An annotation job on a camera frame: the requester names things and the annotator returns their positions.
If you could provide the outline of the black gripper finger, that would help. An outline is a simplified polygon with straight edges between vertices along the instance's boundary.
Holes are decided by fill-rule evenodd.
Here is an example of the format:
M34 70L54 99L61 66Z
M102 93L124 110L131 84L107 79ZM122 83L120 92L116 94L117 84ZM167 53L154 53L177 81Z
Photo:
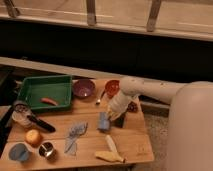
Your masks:
M119 118L115 120L115 126L118 128L122 128L125 121L126 114L123 113Z

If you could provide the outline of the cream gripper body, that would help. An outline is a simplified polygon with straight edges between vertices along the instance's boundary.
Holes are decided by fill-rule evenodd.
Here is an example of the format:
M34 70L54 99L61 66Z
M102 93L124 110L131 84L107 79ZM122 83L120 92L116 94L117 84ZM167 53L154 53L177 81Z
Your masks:
M110 121L114 121L126 112L128 105L135 100L138 95L127 95L121 90L108 102L107 116Z

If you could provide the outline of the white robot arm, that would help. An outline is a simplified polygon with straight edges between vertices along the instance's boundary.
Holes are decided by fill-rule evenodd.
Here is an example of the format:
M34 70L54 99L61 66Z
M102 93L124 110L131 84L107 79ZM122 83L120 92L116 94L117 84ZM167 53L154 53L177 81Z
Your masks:
M167 171L213 171L213 82L149 82L123 77L118 93L108 103L110 119L120 117L139 95L170 105Z

